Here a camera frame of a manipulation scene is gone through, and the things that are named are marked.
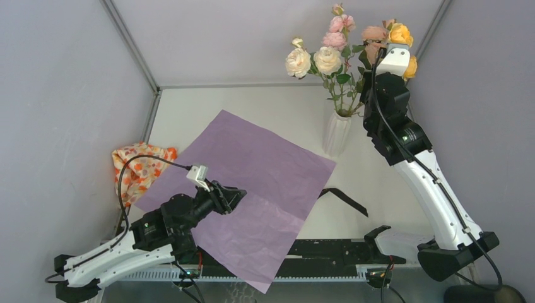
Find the purple wrapping paper sheet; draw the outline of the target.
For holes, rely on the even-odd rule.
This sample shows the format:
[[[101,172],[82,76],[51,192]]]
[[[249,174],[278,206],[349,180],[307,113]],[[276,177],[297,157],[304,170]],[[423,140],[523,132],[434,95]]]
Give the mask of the purple wrapping paper sheet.
[[[229,215],[193,229],[196,244],[262,293],[271,286],[336,164],[225,110],[212,121],[189,114],[157,122],[156,146],[179,149],[178,165],[207,166],[207,177],[247,191]]]

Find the white rose stem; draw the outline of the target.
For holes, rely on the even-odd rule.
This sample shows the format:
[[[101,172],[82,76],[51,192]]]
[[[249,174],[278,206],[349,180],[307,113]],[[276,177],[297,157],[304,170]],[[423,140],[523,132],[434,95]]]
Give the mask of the white rose stem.
[[[363,106],[359,98],[365,84],[364,73],[371,68],[365,46],[347,45],[341,50],[323,46],[308,52],[299,37],[291,44],[293,50],[285,59],[288,76],[299,80],[308,75],[319,77],[335,112],[341,117],[355,115]]]

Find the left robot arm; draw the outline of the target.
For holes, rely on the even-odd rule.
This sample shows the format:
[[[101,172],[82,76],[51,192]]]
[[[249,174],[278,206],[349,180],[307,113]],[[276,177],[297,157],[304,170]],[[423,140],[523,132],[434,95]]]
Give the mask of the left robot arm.
[[[125,234],[90,252],[55,257],[55,270],[64,278],[56,285],[57,299],[84,302],[137,271],[164,263],[190,263],[197,255],[192,229],[212,212],[230,214],[246,194],[244,189],[212,181],[207,189],[198,187],[193,197],[172,196],[131,223]]]

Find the pink rose stem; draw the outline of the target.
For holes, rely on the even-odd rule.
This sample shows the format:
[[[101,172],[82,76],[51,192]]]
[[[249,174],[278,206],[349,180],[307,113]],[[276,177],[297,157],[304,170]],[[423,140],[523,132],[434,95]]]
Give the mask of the pink rose stem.
[[[335,4],[331,12],[332,19],[322,38],[322,47],[315,55],[315,64],[334,109],[339,115],[350,117],[352,44],[349,38],[356,24],[353,17],[344,12],[342,4]]]

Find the peach rose stem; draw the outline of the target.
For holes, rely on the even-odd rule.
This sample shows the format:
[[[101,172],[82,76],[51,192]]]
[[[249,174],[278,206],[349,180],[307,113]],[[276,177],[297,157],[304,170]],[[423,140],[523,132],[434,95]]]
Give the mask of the peach rose stem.
[[[397,20],[393,18],[383,20],[379,26],[368,26],[361,33],[362,41],[359,44],[351,45],[351,56],[358,59],[358,66],[356,71],[351,73],[350,116],[358,115],[358,110],[363,106],[359,98],[366,82],[364,78],[365,71],[371,70],[379,49],[385,47],[389,41],[390,31],[395,23],[397,23]]]

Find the yellow rose stem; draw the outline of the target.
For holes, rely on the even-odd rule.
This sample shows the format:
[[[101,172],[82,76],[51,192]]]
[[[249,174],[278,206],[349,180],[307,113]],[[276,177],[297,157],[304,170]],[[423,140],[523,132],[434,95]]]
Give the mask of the yellow rose stem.
[[[409,31],[409,28],[403,23],[394,21],[390,24],[388,43],[406,45],[409,48],[413,46],[414,38]],[[407,70],[403,74],[404,81],[408,81],[416,76],[418,69],[418,61],[416,56],[411,55]]]

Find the black printed ribbon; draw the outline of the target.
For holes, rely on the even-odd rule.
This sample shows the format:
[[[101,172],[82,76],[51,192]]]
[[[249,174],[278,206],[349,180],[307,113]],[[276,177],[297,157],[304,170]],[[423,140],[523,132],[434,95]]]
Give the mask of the black printed ribbon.
[[[346,203],[350,207],[354,208],[355,210],[359,211],[364,216],[368,217],[368,211],[363,205],[357,203],[354,199],[349,197],[347,194],[345,194],[344,192],[342,192],[342,190],[340,190],[338,188],[335,188],[335,187],[324,188],[320,192],[318,198],[323,197],[327,193],[332,193],[337,198],[339,198],[341,201],[343,201],[344,203]]]

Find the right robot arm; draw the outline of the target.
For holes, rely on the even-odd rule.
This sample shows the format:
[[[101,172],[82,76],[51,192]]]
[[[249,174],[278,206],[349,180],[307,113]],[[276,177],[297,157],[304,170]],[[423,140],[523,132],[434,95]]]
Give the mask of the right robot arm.
[[[388,256],[417,262],[431,279],[442,282],[480,257],[488,258],[500,241],[475,223],[453,193],[430,140],[407,116],[409,97],[401,77],[365,71],[363,127],[412,190],[433,233],[408,234],[383,225],[367,234],[371,241],[365,244],[365,256],[374,263]]]

